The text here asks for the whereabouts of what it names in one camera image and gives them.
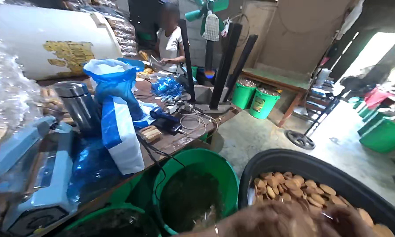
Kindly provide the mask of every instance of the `wooden table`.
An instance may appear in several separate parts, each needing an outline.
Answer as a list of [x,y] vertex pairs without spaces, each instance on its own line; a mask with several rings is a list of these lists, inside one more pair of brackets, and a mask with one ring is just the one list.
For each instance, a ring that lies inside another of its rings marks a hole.
[[[156,100],[155,96],[153,96],[150,92],[151,89],[151,82],[154,81],[138,81],[136,82],[136,87],[138,88],[138,91],[135,92],[135,97],[138,100],[141,100],[143,102],[150,102],[150,103],[156,103],[159,106],[163,107],[163,103],[161,103],[161,99]],[[231,119],[232,117],[234,117],[236,114],[238,114],[241,111],[240,108],[235,107],[234,105],[232,105],[232,107],[224,114],[222,115],[213,115],[212,117],[214,119],[216,119],[216,121],[218,122],[218,125],[221,125],[222,123],[226,122],[227,120]],[[208,119],[204,119],[205,123],[206,123],[206,132],[211,132],[216,128],[216,125],[214,125],[214,123],[210,123]],[[187,132],[189,132],[191,135],[193,135],[194,137],[197,137],[199,135],[203,135],[203,132],[205,131],[204,126],[200,126],[197,129],[189,129],[189,130],[185,130]],[[169,134],[162,134],[162,137],[159,140],[156,140],[154,142],[151,143],[151,145],[167,154],[174,154],[176,152],[178,152],[179,150],[183,149],[184,147],[188,146],[191,142],[197,140],[196,138],[188,138],[183,134],[177,134],[176,136],[172,136]],[[144,172],[145,170],[149,169],[151,166],[155,165],[155,163],[152,161],[152,159],[149,157],[147,151],[143,148],[143,146],[141,145],[141,152],[142,152],[142,158],[144,160],[144,164],[145,164],[145,169],[141,172],[136,173],[135,175],[122,180],[118,185],[112,187],[109,191],[105,192],[103,195],[100,195],[99,197],[96,197],[94,200],[92,200],[91,202],[88,203],[84,203],[81,204],[78,207],[78,210],[76,211],[76,213],[66,216],[63,219],[49,225],[48,227],[42,229],[41,231],[37,231],[35,234],[32,235],[32,237],[40,237],[43,236],[45,234],[48,234],[49,232],[53,231],[54,229],[56,229],[58,226],[60,226],[61,224],[63,224],[64,222],[68,221],[71,218],[82,218],[85,215],[100,209],[102,207],[104,207],[104,205],[107,203],[107,201],[109,200],[111,194],[119,187],[121,187],[122,185],[126,184],[127,182],[129,182],[131,179],[133,179],[134,177],[136,177],[137,175],[141,174],[142,172]],[[152,153],[153,157],[155,157],[155,159],[157,159],[157,161],[161,161],[163,159],[167,159],[166,156],[161,156],[159,154],[156,153]]]
[[288,107],[288,110],[285,112],[281,121],[277,125],[278,127],[282,127],[284,125],[285,121],[287,121],[287,119],[293,113],[294,108],[299,105],[301,98],[310,88],[309,81],[296,80],[260,69],[244,68],[241,71],[241,76],[277,87],[279,89],[287,89],[297,93],[293,102]]

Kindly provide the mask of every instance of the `metal wheel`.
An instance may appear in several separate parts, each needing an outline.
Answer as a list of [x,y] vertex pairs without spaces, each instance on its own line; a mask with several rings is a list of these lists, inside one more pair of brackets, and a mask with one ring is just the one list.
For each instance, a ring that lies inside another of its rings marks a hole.
[[295,132],[292,130],[286,130],[284,132],[285,136],[297,147],[306,149],[306,150],[313,150],[316,145],[315,143],[306,135]]

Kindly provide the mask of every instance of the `concrete floor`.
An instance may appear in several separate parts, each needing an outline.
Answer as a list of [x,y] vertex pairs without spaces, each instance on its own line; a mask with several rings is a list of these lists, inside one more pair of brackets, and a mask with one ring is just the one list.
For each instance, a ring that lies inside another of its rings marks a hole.
[[244,110],[219,127],[211,149],[232,164],[239,178],[258,152],[272,148],[301,151],[343,170],[395,206],[395,152],[379,154],[359,143],[357,130],[363,122],[349,104],[341,102],[310,136],[316,143],[312,151],[295,146],[283,133],[286,129],[304,133],[310,123],[291,116],[278,128],[272,121],[279,122],[282,115],[274,108],[268,119],[260,120]]

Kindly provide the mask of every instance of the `bracelet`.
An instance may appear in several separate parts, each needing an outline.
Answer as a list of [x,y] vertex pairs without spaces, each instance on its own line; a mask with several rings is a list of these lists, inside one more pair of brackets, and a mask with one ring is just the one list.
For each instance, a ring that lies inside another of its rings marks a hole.
[[216,224],[215,224],[215,234],[216,234],[216,237],[219,237],[219,235],[218,235],[218,227],[216,227]]

